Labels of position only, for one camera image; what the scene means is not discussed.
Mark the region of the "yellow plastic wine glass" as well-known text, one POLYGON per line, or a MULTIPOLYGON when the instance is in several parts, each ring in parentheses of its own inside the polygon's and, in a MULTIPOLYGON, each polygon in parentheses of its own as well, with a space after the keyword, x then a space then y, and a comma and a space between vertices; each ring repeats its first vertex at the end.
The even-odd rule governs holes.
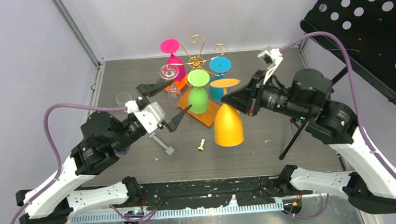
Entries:
POLYGON ((214 141, 218 146, 235 147, 244 142, 241 116, 234 107, 223 103, 214 120, 214 141))

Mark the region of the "clear stemmed wine glass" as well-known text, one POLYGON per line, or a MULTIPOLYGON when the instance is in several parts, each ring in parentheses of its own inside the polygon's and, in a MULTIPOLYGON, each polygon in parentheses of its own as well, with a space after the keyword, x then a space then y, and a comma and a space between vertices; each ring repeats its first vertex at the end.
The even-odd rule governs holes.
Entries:
POLYGON ((179 69, 176 65, 165 64, 159 70, 159 75, 165 81, 170 81, 168 89, 168 100, 174 107, 179 107, 182 98, 182 92, 174 84, 174 80, 179 75, 179 69))

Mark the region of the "clear glass tumbler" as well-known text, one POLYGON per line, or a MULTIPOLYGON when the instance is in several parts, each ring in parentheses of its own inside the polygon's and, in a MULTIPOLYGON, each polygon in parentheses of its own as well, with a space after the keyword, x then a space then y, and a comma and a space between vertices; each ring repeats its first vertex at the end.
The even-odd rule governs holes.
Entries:
POLYGON ((127 92, 121 92, 116 96, 115 100, 119 107, 124 107, 126 102, 132 100, 132 97, 127 92))

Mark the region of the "green plastic wine glass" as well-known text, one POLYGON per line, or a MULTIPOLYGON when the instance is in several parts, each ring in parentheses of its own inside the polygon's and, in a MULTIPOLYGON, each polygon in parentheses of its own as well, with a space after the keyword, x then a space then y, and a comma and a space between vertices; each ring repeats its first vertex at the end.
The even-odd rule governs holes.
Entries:
POLYGON ((203 69, 193 69, 187 75, 187 82, 192 86, 188 95, 188 104, 192 105, 190 111, 203 114, 208 110, 209 97, 204 86, 210 81, 209 73, 203 69))

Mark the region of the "blue plastic wine glass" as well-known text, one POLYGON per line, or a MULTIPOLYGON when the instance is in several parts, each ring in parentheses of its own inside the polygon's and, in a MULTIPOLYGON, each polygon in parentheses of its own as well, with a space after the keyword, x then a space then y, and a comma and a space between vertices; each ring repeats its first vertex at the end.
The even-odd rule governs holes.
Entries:
MULTIPOLYGON (((216 74, 216 76, 213 76, 211 78, 210 82, 213 82, 218 79, 226 79, 225 73, 231 69, 232 63, 228 58, 219 56, 210 61, 209 67, 216 74)), ((223 89, 215 88, 210 85, 209 93, 210 97, 214 101, 219 102, 221 100, 221 97, 223 96, 223 89)))

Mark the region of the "gold rack with wooden base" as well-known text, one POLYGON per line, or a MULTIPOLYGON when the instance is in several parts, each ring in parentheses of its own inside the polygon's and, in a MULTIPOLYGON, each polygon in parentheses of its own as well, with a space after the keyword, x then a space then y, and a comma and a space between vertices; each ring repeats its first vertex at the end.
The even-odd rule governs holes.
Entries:
POLYGON ((165 81, 171 82, 165 89, 170 103, 174 107, 187 109, 190 116, 210 128, 220 107, 210 100, 205 87, 212 76, 221 76, 230 69, 228 62, 225 66, 219 62, 224 58, 228 48, 218 43, 214 45, 214 49, 219 55, 204 59, 201 54, 205 38, 202 35, 193 35, 189 41, 192 44, 202 42, 199 53, 189 54, 176 39, 166 39, 160 44, 160 50, 169 54, 169 58, 159 70, 159 75, 165 81))

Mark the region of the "pink plastic wine glass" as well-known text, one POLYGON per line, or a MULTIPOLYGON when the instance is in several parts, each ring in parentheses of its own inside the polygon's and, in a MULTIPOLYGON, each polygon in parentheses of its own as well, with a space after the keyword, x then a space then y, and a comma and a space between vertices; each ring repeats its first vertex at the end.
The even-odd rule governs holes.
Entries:
POLYGON ((176 39, 166 39, 160 44, 160 50, 165 54, 170 54, 167 64, 173 64, 178 68, 178 74, 174 81, 181 81, 186 76, 186 68, 181 58, 176 56, 176 52, 180 48, 180 42, 176 39))

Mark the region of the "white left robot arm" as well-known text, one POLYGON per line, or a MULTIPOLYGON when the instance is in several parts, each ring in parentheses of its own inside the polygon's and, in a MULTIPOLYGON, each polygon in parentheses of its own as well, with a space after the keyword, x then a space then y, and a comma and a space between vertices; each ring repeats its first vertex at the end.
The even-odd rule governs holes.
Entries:
POLYGON ((81 126, 82 141, 71 150, 56 172, 32 190, 16 194, 21 207, 19 224, 65 224, 71 217, 109 205, 137 206, 142 201, 142 189, 135 178, 126 177, 108 187, 81 191, 80 186, 103 173, 119 160, 119 153, 155 130, 177 130, 186 111, 167 122, 165 112, 157 102, 150 102, 170 81, 142 84, 136 88, 139 97, 128 101, 120 111, 127 113, 124 120, 113 116, 114 109, 60 103, 57 108, 86 109, 91 112, 81 126))

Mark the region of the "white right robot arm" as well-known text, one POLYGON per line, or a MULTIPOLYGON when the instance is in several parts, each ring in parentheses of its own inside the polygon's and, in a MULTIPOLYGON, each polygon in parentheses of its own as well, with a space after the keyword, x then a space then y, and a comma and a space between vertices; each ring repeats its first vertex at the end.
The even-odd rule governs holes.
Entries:
POLYGON ((300 118, 303 130, 352 166, 348 172, 326 173, 286 165, 276 180, 282 193, 318 191, 343 198, 369 214, 396 213, 396 168, 364 139, 353 110, 331 100, 332 90, 333 81, 312 68, 296 72, 288 88, 275 76, 265 80, 260 70, 247 85, 224 95, 222 102, 249 116, 264 108, 300 118))

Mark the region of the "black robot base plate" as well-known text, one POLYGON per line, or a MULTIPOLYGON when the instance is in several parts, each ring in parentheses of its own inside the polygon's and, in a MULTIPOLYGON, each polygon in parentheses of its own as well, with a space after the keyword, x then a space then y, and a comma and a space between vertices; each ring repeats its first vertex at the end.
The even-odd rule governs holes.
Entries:
POLYGON ((121 207, 146 207, 152 210, 180 210, 228 206, 232 199, 239 206, 270 204, 275 198, 311 194, 299 191, 276 176, 188 180, 142 184, 141 190, 121 207))

